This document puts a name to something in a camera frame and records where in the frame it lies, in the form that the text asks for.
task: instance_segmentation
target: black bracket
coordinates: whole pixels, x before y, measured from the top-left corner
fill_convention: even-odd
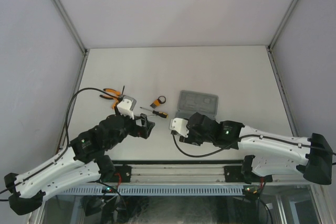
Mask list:
[[[227,183],[258,183],[261,177],[254,173],[243,174],[241,165],[224,166],[225,182]],[[264,177],[264,182],[273,182],[272,175]]]
[[[129,183],[132,177],[132,167],[129,165],[115,166],[114,176],[112,176],[108,182],[119,182],[119,176],[116,173],[120,174],[122,183]]]

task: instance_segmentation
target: gray wall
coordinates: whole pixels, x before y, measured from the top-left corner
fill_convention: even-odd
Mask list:
[[[336,151],[336,0],[301,0],[274,54],[299,133],[320,133]],[[333,181],[335,202],[336,166]]]
[[[0,190],[55,151],[82,55],[50,0],[0,0]],[[1,223],[22,223],[0,202]]]

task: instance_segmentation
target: black cable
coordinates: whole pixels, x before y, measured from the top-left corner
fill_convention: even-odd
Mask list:
[[[181,148],[177,145],[177,142],[176,142],[176,139],[175,139],[175,135],[174,135],[174,134],[172,134],[172,135],[173,135],[173,139],[174,139],[174,143],[175,143],[176,148],[177,148],[182,154],[184,154],[184,155],[186,155],[186,156],[188,156],[188,157],[209,157],[209,156],[214,155],[214,154],[216,154],[216,153],[218,153],[218,152],[221,152],[221,151],[223,151],[223,150],[227,150],[228,148],[230,148],[232,145],[234,145],[235,143],[239,142],[239,141],[240,141],[241,139],[243,139],[243,138],[250,137],[250,136],[254,136],[254,135],[246,135],[246,136],[242,136],[242,137],[238,138],[237,140],[235,140],[233,143],[229,144],[227,147],[225,147],[225,148],[220,148],[219,150],[216,150],[216,151],[214,151],[214,152],[210,152],[210,153],[208,153],[208,154],[203,154],[203,155],[191,155],[191,154],[188,154],[188,153],[184,152],[183,150],[181,150]]]
[[[263,204],[263,206],[265,207],[265,209],[267,210],[267,219],[266,219],[266,224],[268,223],[268,215],[271,219],[271,224],[273,224],[273,217],[272,217],[272,214],[271,214],[271,211],[269,210],[268,206],[266,205],[266,203],[261,199],[260,202]]]
[[[69,144],[70,144],[70,139],[69,139],[69,125],[68,125],[68,118],[69,118],[69,113],[70,113],[70,109],[71,109],[71,105],[73,103],[73,101],[75,100],[75,98],[77,97],[77,95],[80,93],[80,92],[83,92],[85,90],[96,90],[96,91],[99,91],[103,94],[106,94],[112,98],[115,98],[115,99],[118,99],[117,97],[103,91],[103,90],[100,90],[100,89],[97,89],[97,88],[83,88],[81,90],[78,90],[71,98],[69,104],[68,104],[68,108],[67,108],[67,112],[66,112],[66,116],[65,116],[65,122],[64,122],[64,128],[65,128],[65,134],[66,134],[66,140],[67,140],[67,146],[65,147],[65,150],[55,159],[55,162],[57,162],[59,159],[62,158],[62,156],[65,154],[65,152],[67,151],[68,147],[69,147]],[[53,165],[54,163],[50,163],[48,165],[46,165],[45,167],[41,168],[40,170],[38,170],[37,172],[31,174],[30,176],[26,177],[25,179],[23,179],[23,182],[29,180],[30,178],[34,177],[36,174],[39,174],[40,172],[44,171],[45,169],[47,169],[49,166]],[[2,191],[0,191],[0,194],[3,194],[4,192],[6,191],[9,191],[10,189],[20,185],[21,182],[15,184],[14,186],[11,186],[10,188],[6,188]]]
[[[263,191],[264,191],[264,189],[265,189],[265,186],[266,186],[266,182],[264,182],[264,185],[263,185],[263,187],[262,187],[261,190],[260,190],[260,194],[259,194],[259,197],[258,197],[258,200],[257,200],[257,213],[258,213],[259,223],[260,223],[260,215],[259,215],[260,198],[261,198],[261,196],[262,196],[262,194],[263,194]]]
[[[120,199],[122,200],[123,204],[125,205],[125,211],[126,211],[126,214],[127,214],[127,219],[129,219],[130,216],[129,216],[129,214],[128,214],[128,209],[127,209],[126,202],[125,202],[123,196],[118,192],[118,190],[116,190],[116,189],[113,188],[112,186],[109,186],[108,184],[103,183],[102,181],[97,181],[97,183],[100,183],[100,184],[102,184],[103,186],[106,186],[106,187],[111,188],[116,194],[119,195]]]

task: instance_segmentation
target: white wall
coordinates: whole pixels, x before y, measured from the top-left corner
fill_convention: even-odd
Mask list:
[[[0,0],[0,190],[55,151],[82,55],[50,0]],[[1,223],[22,223],[0,202]]]
[[[334,151],[335,43],[336,0],[301,0],[274,49],[299,133],[324,135]],[[329,189],[336,200],[336,167]]]
[[[87,48],[268,45],[291,0],[61,0]]]

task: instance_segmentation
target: glass panel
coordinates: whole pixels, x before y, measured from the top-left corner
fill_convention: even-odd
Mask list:
[[[125,203],[115,196],[59,195],[47,202],[43,223],[256,224],[260,219],[260,223],[267,224],[272,216],[273,223],[319,224],[309,188],[266,185],[259,207],[253,194],[251,197],[124,196]]]

